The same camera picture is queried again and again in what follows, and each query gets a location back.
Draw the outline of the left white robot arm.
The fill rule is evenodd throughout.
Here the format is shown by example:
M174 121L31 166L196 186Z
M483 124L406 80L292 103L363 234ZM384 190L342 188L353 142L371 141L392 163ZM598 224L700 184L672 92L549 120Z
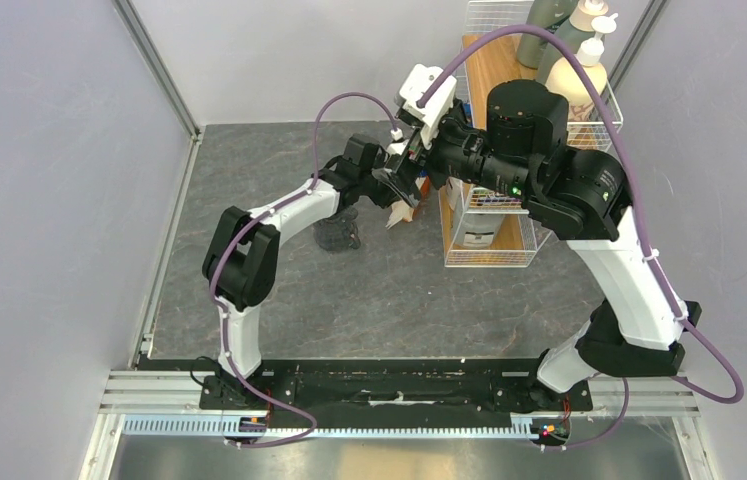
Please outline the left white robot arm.
M221 214L202 274L221 324L218 363L228 376L224 394L237 407L253 407L263 393L262 381L252 374L262 362L260 305L273 289L283 244L363 197L389 207L411 189L395 181L416 152L408 140L382 146L355 134L342 154L287 195L256 209L229 207Z

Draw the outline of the dark transparent coffee dripper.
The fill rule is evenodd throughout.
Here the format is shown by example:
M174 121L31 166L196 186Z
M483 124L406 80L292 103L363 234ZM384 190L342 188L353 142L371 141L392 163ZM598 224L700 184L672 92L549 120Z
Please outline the dark transparent coffee dripper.
M340 212L317 221L314 224L314 239L324 249L351 246L358 239L355 207L347 207Z

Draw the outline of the clear glass carafe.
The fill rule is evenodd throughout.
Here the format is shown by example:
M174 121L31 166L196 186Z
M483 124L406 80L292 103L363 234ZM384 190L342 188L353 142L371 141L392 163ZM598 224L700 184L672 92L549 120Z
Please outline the clear glass carafe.
M327 252L343 252L360 247L358 227L354 220L323 219L313 226L315 243Z

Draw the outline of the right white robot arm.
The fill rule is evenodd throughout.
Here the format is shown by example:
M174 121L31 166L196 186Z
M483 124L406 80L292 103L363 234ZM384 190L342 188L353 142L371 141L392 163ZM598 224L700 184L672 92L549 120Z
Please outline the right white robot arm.
M430 174L454 177L518 198L528 215L586 264L604 298L568 340L544 352L526 382L528 400L550 409L596 374L673 377L685 356L677 322L647 267L635 230L629 181L610 154L568 142L568 102L533 80L495 86L487 120L472 127L453 78L399 91L403 120L421 132L419 159Z

